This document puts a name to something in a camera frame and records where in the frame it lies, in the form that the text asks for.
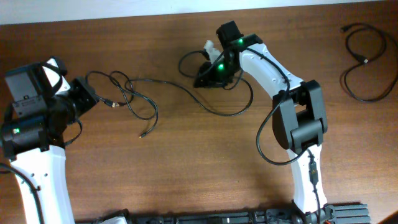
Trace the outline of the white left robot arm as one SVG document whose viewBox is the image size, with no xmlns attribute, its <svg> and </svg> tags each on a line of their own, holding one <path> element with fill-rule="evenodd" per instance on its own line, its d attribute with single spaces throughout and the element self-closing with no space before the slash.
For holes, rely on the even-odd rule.
<svg viewBox="0 0 398 224">
<path fill-rule="evenodd" d="M 67 82 L 63 62 L 51 57 L 8 71 L 14 101 L 1 126 L 1 147 L 21 191 L 28 223 L 74 223 L 65 175 L 63 133 L 98 99 L 82 77 Z"/>
</svg>

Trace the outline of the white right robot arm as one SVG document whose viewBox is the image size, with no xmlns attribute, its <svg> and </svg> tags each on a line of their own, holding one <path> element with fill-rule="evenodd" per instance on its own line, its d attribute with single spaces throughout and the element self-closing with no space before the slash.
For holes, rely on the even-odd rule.
<svg viewBox="0 0 398 224">
<path fill-rule="evenodd" d="M 290 73 L 269 52 L 256 34 L 242 34 L 235 21 L 221 25 L 216 34 L 222 51 L 208 41 L 204 46 L 207 62 L 193 83 L 195 88 L 221 88 L 232 83 L 236 72 L 252 76 L 272 99 L 266 121 L 272 122 L 276 141 L 286 150 L 294 180 L 293 223 L 326 223 L 331 215 L 323 193 L 320 153 L 327 132 L 321 86 Z"/>
</svg>

